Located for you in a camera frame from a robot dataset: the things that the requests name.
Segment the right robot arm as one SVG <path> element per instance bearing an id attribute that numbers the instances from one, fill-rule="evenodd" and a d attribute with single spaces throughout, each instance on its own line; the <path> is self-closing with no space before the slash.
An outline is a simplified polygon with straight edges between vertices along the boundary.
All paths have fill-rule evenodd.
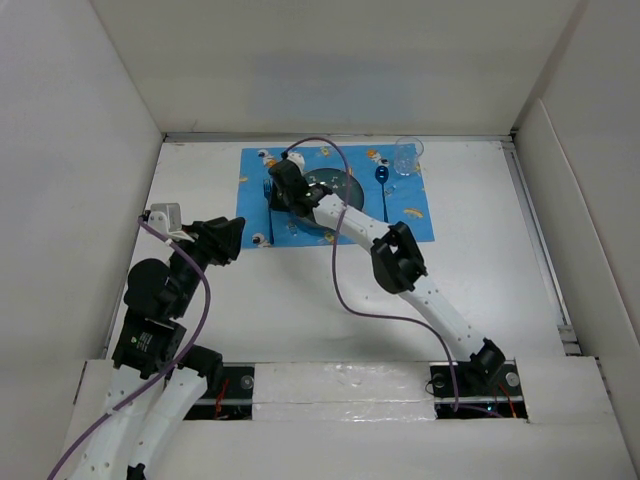
<path id="1" fill-rule="evenodd" d="M 440 293 L 407 224 L 384 223 L 347 206 L 330 187 L 309 184 L 290 160 L 277 162 L 268 173 L 279 205 L 298 217 L 311 216 L 319 226 L 346 236 L 370 254 L 378 285 L 411 305 L 441 336 L 463 365 L 462 381 L 468 390 L 483 394 L 497 384 L 505 355 Z"/>

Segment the blue metal fork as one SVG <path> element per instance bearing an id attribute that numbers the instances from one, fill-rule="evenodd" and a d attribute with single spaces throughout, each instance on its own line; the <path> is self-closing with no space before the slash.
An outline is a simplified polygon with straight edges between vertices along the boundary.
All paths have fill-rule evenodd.
<path id="1" fill-rule="evenodd" d="M 263 182 L 263 194 L 267 202 L 268 233 L 269 233 L 268 241 L 269 241 L 269 244 L 273 246 L 274 230 L 273 230 L 273 218 L 272 218 L 272 208 L 271 208 L 272 183 L 269 179 L 265 179 Z"/>

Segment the blue space-print cloth placemat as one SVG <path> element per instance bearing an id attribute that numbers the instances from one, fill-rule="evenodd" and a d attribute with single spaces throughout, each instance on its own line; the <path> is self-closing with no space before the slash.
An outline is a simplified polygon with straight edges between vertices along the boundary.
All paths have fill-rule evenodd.
<path id="1" fill-rule="evenodd" d="M 281 159 L 282 151 L 281 147 L 246 148 L 242 151 L 236 215 L 246 220 L 242 237 L 245 248 L 271 246 L 268 241 L 267 202 L 263 194 L 263 182 L 269 179 L 268 169 Z M 339 150 L 330 145 L 300 145 L 293 151 L 304 156 L 304 173 L 325 167 L 344 171 Z M 340 151 L 345 153 L 350 173 L 364 190 L 364 213 L 383 220 L 381 186 L 375 178 L 375 171 L 379 165 L 385 165 L 389 170 L 385 187 L 389 222 L 406 223 L 419 242 L 431 242 L 435 239 L 420 170 L 410 176 L 398 175 L 392 166 L 392 145 L 343 146 Z M 273 247 L 317 247 L 333 243 L 332 231 L 322 229 L 319 235 L 307 233 L 291 220 L 291 214 L 272 210 Z"/>

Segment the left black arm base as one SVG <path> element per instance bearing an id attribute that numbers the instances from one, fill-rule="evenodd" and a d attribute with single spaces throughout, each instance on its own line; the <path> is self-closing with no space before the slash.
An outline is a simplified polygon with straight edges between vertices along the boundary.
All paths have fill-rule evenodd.
<path id="1" fill-rule="evenodd" d="M 225 364 L 221 380 L 186 414 L 186 420 L 251 420 L 255 386 L 254 364 Z"/>

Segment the blue metal spoon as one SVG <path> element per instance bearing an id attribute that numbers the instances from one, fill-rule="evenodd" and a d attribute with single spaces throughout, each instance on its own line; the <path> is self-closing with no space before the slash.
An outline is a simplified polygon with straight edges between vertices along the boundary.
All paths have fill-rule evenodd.
<path id="1" fill-rule="evenodd" d="M 389 222 L 388 217 L 388 209 L 387 209 L 387 201 L 386 201 L 386 183 L 389 179 L 389 170 L 385 165 L 379 165 L 375 171 L 375 178 L 377 182 L 381 186 L 381 198 L 382 198 L 382 206 L 383 206 L 383 220 L 385 223 Z"/>

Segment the clear plastic cup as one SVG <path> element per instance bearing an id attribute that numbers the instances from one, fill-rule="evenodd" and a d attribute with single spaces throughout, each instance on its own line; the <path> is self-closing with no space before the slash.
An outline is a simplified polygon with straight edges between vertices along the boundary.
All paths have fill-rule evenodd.
<path id="1" fill-rule="evenodd" d="M 400 176 L 410 176 L 420 169 L 420 157 L 424 153 L 423 142 L 413 136 L 404 136 L 394 145 L 393 167 Z"/>

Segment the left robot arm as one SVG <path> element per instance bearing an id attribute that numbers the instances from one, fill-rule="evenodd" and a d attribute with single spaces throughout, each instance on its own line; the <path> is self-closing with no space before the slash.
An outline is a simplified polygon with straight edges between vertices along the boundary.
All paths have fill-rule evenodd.
<path id="1" fill-rule="evenodd" d="M 172 249 L 166 261 L 147 258 L 127 278 L 126 312 L 112 355 L 101 417 L 82 436 L 87 446 L 74 479 L 153 479 L 154 469 L 191 407 L 222 387 L 221 354 L 196 345 L 179 322 L 198 288 L 210 310 L 205 271 L 240 253 L 242 217 L 195 221 L 182 227 L 157 209 L 139 220 Z"/>

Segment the teal ceramic plate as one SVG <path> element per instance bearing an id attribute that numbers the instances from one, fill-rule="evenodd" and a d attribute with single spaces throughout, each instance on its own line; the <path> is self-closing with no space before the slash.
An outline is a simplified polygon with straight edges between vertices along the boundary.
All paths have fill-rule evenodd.
<path id="1" fill-rule="evenodd" d="M 304 178 L 308 184 L 323 184 L 330 187 L 334 193 L 336 193 L 342 200 L 346 197 L 346 183 L 347 183 L 347 175 L 343 170 L 339 170 L 337 168 L 317 168 L 304 173 Z M 360 183 L 353 177 L 350 176 L 351 180 L 351 190 L 349 195 L 349 205 L 353 206 L 357 210 L 362 211 L 364 208 L 364 190 Z M 290 215 L 290 218 L 293 222 L 299 225 L 305 232 L 319 235 L 320 231 L 323 229 L 321 225 L 318 225 L 312 214 L 301 218 L 297 217 L 294 214 Z"/>

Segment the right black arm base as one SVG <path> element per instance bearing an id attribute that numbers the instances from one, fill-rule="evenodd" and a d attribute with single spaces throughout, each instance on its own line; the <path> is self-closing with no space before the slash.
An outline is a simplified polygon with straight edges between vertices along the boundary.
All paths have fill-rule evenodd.
<path id="1" fill-rule="evenodd" d="M 465 378 L 465 365 L 454 364 L 458 385 L 455 397 L 448 362 L 429 364 L 425 391 L 434 399 L 437 420 L 528 418 L 520 375 L 514 361 L 507 361 L 489 385 L 473 385 Z"/>

